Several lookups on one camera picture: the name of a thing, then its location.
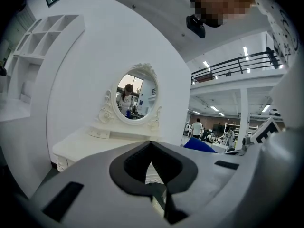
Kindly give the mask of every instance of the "mirror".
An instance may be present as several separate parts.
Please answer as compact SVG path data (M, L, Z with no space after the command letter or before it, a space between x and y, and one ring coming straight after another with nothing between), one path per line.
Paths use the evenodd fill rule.
M132 69L119 82L116 103L121 114L131 120L145 117L156 101L156 82L144 69Z

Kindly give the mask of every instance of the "white curved wall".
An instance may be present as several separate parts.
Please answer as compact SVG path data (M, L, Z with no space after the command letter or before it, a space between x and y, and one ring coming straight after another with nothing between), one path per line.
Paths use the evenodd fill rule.
M61 0L47 13L83 14L86 27L62 62L49 100L47 142L53 162L54 144L91 122L117 75L137 63L151 63L157 74L164 141L180 144L190 71L154 26L114 0Z

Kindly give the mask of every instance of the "white vanity table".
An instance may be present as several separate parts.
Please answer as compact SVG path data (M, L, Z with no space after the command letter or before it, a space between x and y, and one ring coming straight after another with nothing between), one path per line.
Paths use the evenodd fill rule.
M144 80L154 82L154 85L152 85L153 90L151 90L155 97L154 105L149 113L140 119L129 119L127 116L122 115L117 106L116 91L122 78L126 75L142 77L142 82ZM132 102L134 98L138 97L137 105L140 99L143 99L140 96L146 94L145 92L149 92L143 89L144 86L145 84L142 83L140 93L132 95ZM58 171L64 171L75 162L92 154L112 150L135 142L147 140L160 141L161 108L159 83L152 66L150 64L132 66L127 72L118 76L111 90L107 90L105 103L98 117L89 126L78 129L53 146L53 153L57 156ZM132 107L131 105L130 109L133 112L136 110L136 107ZM146 183L148 182L162 183L152 165L147 170Z

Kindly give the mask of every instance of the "ornate mirror frame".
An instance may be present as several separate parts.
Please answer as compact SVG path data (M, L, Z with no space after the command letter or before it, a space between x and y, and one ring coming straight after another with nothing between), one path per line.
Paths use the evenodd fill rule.
M152 110L143 118L137 119L137 120L131 120L126 118L123 114L121 114L120 110L118 109L117 102L116 102L116 91L117 87L122 80L122 78L128 74L132 70L139 69L141 71L144 71L148 75L152 77L152 79L155 82L156 87L156 99L153 105ZM152 66L149 63L144 64L136 64L128 70L124 71L123 74L119 75L117 80L112 86L112 90L107 90L106 97L105 97L105 104L103 108L100 110L98 118L103 124L107 124L111 120L115 118L115 116L121 120L122 122L128 124L128 125L142 125L148 123L151 130L158 130L159 127L159 113L161 111L161 106L159 106L160 101L160 91L159 91L159 82L157 80L157 76L155 71L152 69Z

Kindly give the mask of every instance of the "railing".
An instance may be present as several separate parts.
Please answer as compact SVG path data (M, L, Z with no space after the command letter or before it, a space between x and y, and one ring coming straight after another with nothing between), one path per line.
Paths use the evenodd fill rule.
M223 75L231 76L232 74L239 72L242 74L244 72L247 73L248 68L250 69L250 71L255 69L266 68L266 67L279 68L280 64L281 64L280 60L277 58L277 55L273 50L259 52L248 56L237 57L222 63L215 64L210 67L203 68L199 71L196 71L192 73L191 83L192 84L196 82L201 83L212 79L217 79L219 76L223 76Z

